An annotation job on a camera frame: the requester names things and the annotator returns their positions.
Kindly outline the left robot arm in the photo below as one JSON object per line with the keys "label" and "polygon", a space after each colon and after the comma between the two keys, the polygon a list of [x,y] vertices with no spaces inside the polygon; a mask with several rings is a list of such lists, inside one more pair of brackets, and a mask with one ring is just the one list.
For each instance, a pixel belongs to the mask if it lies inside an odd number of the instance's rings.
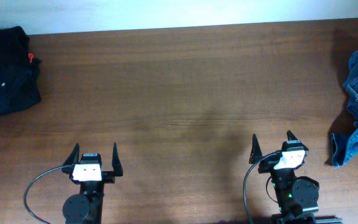
{"label": "left robot arm", "polygon": [[102,170],[102,159],[98,153],[80,154],[80,146],[75,145],[63,163],[62,172],[80,186],[78,194],[68,197],[62,213],[69,224],[99,224],[102,220],[104,185],[115,183],[116,177],[123,176],[117,144],[112,147],[112,170]]}

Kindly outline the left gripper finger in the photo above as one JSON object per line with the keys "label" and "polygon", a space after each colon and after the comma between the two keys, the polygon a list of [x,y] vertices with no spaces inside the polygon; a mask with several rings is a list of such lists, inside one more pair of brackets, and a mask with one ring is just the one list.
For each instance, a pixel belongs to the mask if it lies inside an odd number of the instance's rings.
{"label": "left gripper finger", "polygon": [[123,168],[122,164],[119,159],[118,151],[117,151],[117,144],[114,142],[112,148],[112,169],[115,177],[122,177],[123,176]]}
{"label": "left gripper finger", "polygon": [[80,146],[78,143],[76,143],[72,152],[67,157],[63,165],[68,166],[68,165],[76,164],[78,162],[79,152],[80,152]]}

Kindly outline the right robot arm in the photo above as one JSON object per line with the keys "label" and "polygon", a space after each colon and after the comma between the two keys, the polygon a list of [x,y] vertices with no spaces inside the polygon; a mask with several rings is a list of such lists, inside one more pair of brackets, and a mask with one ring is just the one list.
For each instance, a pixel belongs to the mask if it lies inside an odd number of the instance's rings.
{"label": "right robot arm", "polygon": [[270,223],[342,223],[342,218],[315,216],[319,211],[319,182],[307,176],[295,175],[295,171],[305,163],[309,149],[290,130],[287,131],[287,138],[280,150],[263,155],[257,136],[252,135],[249,157],[251,167],[246,172],[242,186],[244,208],[249,223],[253,220],[247,204],[247,179],[255,167],[260,174],[270,174],[267,183],[272,183],[275,191],[275,202],[280,213],[272,215]]}

